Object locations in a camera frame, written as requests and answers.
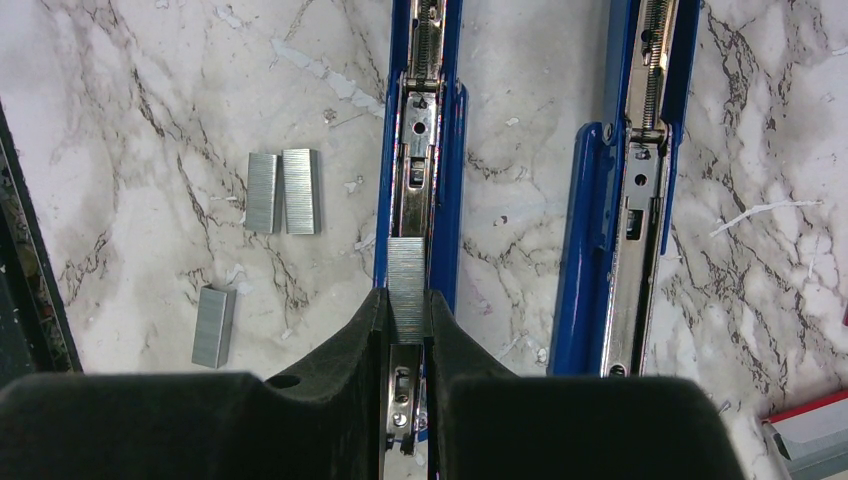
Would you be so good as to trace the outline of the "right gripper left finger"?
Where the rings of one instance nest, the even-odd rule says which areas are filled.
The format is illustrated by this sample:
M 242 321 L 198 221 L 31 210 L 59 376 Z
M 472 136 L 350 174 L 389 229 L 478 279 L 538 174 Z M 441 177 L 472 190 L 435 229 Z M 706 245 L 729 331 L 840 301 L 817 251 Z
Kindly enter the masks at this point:
M 5 479 L 378 479 L 387 293 L 269 379 L 33 374 L 1 393 Z

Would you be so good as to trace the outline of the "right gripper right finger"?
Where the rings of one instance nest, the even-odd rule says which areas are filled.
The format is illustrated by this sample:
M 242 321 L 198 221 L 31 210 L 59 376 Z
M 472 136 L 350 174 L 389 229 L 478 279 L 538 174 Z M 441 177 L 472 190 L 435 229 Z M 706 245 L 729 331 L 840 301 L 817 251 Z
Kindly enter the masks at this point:
M 521 377 L 424 296 L 432 479 L 740 479 L 707 395 L 673 377 Z

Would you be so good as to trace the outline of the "grey staples tray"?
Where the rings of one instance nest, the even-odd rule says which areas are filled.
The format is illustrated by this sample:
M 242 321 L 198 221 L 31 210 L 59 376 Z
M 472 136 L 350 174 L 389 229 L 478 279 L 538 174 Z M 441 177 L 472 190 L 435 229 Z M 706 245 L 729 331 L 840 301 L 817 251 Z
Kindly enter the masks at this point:
M 777 451 L 783 479 L 847 477 L 847 392 L 839 392 L 765 417 L 767 445 Z

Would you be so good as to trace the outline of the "blue stapler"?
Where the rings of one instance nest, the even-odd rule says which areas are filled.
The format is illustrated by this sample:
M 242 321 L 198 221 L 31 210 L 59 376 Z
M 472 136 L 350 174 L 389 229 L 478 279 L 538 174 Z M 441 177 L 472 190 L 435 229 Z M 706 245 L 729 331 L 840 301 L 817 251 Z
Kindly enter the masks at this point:
M 552 375 L 644 372 L 693 67 L 696 1 L 610 7 L 604 113 L 575 145 L 551 343 Z M 456 302 L 468 94 L 457 76 L 461 3 L 393 5 L 374 283 L 390 237 L 423 237 L 426 285 Z M 425 344 L 388 357 L 387 447 L 414 451 L 430 427 Z

